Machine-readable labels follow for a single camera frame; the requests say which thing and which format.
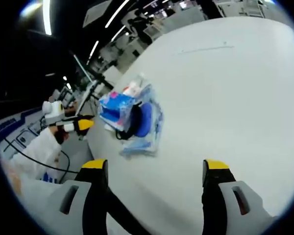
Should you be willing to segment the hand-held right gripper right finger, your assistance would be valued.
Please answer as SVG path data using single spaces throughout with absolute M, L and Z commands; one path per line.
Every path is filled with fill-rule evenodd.
M 221 161 L 203 161 L 202 187 L 204 235 L 261 235 L 277 220 L 260 195 Z

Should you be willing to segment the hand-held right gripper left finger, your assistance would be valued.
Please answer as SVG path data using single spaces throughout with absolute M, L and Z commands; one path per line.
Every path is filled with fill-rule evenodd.
M 106 235 L 107 215 L 131 235 L 149 234 L 110 189 L 108 161 L 96 159 L 48 197 L 43 230 L 48 235 Z

